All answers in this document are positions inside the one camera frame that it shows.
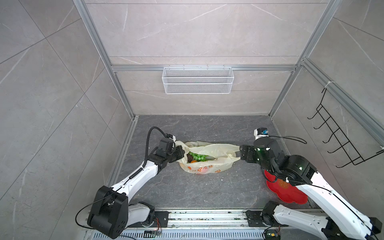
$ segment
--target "wire basket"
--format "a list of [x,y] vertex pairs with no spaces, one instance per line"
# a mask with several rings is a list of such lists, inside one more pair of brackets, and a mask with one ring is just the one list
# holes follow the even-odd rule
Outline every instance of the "wire basket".
[[162,80],[166,94],[230,93],[230,67],[165,67]]

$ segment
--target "red flower-shaped plate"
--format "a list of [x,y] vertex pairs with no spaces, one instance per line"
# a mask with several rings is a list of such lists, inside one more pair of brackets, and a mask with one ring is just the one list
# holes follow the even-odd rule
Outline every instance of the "red flower-shaped plate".
[[[270,174],[266,170],[264,170],[264,173],[270,181],[276,179],[276,176]],[[276,182],[266,181],[266,185],[272,192],[276,193],[283,202],[305,204],[308,201],[308,196],[305,193],[281,179],[277,179]]]

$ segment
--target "plastic bag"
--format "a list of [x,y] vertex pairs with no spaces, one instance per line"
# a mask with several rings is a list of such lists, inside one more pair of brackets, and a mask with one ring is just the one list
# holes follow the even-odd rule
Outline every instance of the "plastic bag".
[[[185,151],[184,157],[177,160],[181,168],[193,174],[219,173],[232,167],[232,164],[240,159],[236,157],[239,146],[232,144],[212,144],[208,142],[186,142],[176,141],[176,146],[181,146]],[[205,162],[188,163],[187,154],[193,152],[201,155],[214,157],[215,160]]]

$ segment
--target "aluminum rail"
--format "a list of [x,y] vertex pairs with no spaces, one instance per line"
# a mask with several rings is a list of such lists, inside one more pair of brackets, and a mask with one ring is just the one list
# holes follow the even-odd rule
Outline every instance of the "aluminum rail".
[[112,79],[113,84],[116,87],[116,90],[119,93],[119,96],[121,98],[121,101],[124,104],[125,109],[127,110],[130,118],[133,120],[133,118],[135,117],[135,114],[133,113],[133,110],[128,102],[127,96],[125,95],[124,89],[121,86],[119,79],[117,78],[116,74],[113,72],[111,68],[111,62],[108,58],[108,54],[103,46],[103,43],[101,42],[100,36],[96,31],[96,27],[92,21],[92,18],[88,12],[88,9],[84,0],[73,0],[73,2],[76,5],[76,8],[79,11],[79,14],[81,16],[81,19],[83,20],[85,27],[87,28],[88,33],[91,36],[91,39],[100,55],[100,58],[105,65],[105,69],[107,70],[109,76]]
[[293,64],[259,65],[112,65],[113,71],[163,71],[166,67],[231,67],[233,71],[295,71]]

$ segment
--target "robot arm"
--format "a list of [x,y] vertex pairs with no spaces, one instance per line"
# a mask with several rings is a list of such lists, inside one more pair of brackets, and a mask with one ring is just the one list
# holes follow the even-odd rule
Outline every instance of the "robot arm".
[[269,202],[264,211],[268,225],[286,224],[314,234],[321,239],[365,240],[381,232],[381,222],[360,213],[338,194],[305,158],[287,156],[269,137],[266,128],[255,130],[254,146],[241,146],[242,159],[258,163],[277,179],[289,182],[309,196],[329,217],[319,217]]
[[145,161],[131,174],[112,187],[102,186],[96,193],[87,224],[115,239],[126,226],[141,222],[150,226],[154,221],[154,207],[140,202],[129,205],[135,193],[156,176],[167,163],[184,156],[181,146],[174,147],[175,138],[163,138]]

